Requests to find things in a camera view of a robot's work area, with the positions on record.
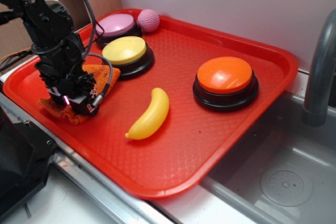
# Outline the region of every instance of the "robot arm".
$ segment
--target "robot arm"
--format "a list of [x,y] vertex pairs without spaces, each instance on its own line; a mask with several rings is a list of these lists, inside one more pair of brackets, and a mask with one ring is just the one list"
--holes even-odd
[[0,0],[12,11],[0,15],[0,25],[21,18],[33,41],[32,52],[40,61],[40,72],[51,98],[84,115],[94,116],[99,110],[94,90],[95,79],[84,72],[85,48],[67,10],[60,4],[48,5],[44,0]]

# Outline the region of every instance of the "orange cloth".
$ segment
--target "orange cloth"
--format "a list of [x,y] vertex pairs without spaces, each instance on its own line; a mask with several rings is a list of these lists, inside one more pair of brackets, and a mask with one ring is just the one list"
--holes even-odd
[[[96,88],[97,93],[100,94],[109,79],[110,67],[107,65],[83,65],[83,70],[88,73],[93,73],[96,80],[94,87]],[[118,68],[113,68],[112,80],[107,94],[111,91],[119,76],[120,70]],[[72,124],[77,125],[90,118],[88,115],[76,114],[71,106],[63,106],[55,103],[51,97],[46,99],[41,98],[37,103],[47,109],[53,116],[66,119]]]

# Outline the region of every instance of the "tray rim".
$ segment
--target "tray rim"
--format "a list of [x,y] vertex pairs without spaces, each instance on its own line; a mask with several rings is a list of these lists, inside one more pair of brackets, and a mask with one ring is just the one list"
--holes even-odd
[[[124,9],[124,10],[119,10],[116,12],[111,12],[104,17],[115,14],[115,13],[129,13],[136,17],[140,13],[140,9]],[[284,73],[284,78],[282,81],[276,86],[275,89],[272,90],[270,94],[268,94],[267,99],[264,99],[261,101],[256,109],[254,110],[254,115],[252,118],[249,115],[247,117],[248,120],[244,120],[239,127],[235,128],[235,130],[226,138],[226,140],[220,145],[220,147],[200,166],[188,179],[185,181],[181,182],[178,186],[173,186],[161,190],[157,189],[150,189],[150,188],[144,188],[142,186],[139,186],[137,183],[133,182],[131,178],[129,180],[132,181],[127,181],[124,182],[124,184],[120,185],[119,179],[118,178],[113,178],[117,184],[119,184],[123,189],[128,191],[129,193],[136,195],[138,197],[141,197],[143,199],[158,199],[158,198],[164,198],[172,195],[176,195],[179,193],[182,193],[183,191],[192,188],[193,186],[197,185],[203,177],[206,175],[208,171],[225,155],[225,153],[239,140],[239,138],[246,132],[246,130],[268,109],[268,107],[282,94],[282,92],[285,90],[287,85],[290,84],[290,82],[295,78],[295,76],[298,73],[298,63],[294,56],[289,53],[288,51],[285,51],[281,48],[277,48],[271,45],[263,44],[261,42],[253,41],[250,39],[245,39],[241,38],[238,36],[230,35],[221,31],[216,31],[213,29],[201,27],[198,25],[193,25],[184,21],[180,21],[177,19],[169,18],[163,15],[160,15],[160,27],[163,29],[168,29],[170,31],[174,31],[179,34],[188,35],[190,31],[195,31],[197,30],[199,33],[197,34],[196,37],[193,36],[195,39],[199,39],[202,41],[207,41],[214,43],[214,41],[217,41],[218,45],[221,45],[223,41],[229,40],[233,42],[233,44],[237,45],[244,45],[243,47],[240,47],[240,51],[242,53],[245,53],[246,50],[248,50],[250,47],[258,47],[259,50],[266,50],[268,52],[272,52],[275,56],[273,60],[271,61],[273,63],[277,63],[281,59],[279,59],[279,56],[282,57],[282,63],[283,60],[285,60],[285,68],[281,68]],[[91,24],[85,26],[82,28],[80,31],[90,31],[91,30]],[[26,71],[26,68],[33,68],[35,71],[35,68],[33,65],[35,62],[38,61],[38,57],[35,59],[27,62],[26,64],[22,65],[18,69],[16,69],[5,81],[3,90],[4,93],[15,103],[17,103],[20,107],[24,108],[30,115],[32,115],[35,119],[37,119],[42,125],[44,125],[46,128],[50,127],[53,122],[49,121],[44,121],[43,116],[39,116],[39,112],[35,111],[34,109],[30,108],[29,103],[27,103],[24,99],[22,99],[19,95],[17,95],[13,90],[10,89],[11,83],[14,81],[13,76],[19,76],[22,74],[23,71]],[[98,170],[106,174],[105,171],[102,171],[99,168],[99,164],[104,163],[104,159],[97,155],[97,160],[94,165]],[[109,166],[112,170],[118,171],[118,169],[114,166]]]

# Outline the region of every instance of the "sink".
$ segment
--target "sink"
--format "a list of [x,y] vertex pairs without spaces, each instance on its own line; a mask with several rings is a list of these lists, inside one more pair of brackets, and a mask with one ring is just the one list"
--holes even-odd
[[336,110],[310,127],[302,104],[283,93],[201,185],[257,223],[334,223]]

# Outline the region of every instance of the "plastic banana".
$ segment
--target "plastic banana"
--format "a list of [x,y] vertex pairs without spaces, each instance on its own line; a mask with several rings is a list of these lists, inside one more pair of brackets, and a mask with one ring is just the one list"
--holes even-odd
[[160,88],[153,89],[150,105],[125,134],[126,138],[141,140],[153,135],[163,124],[168,115],[168,110],[169,98],[167,93]]

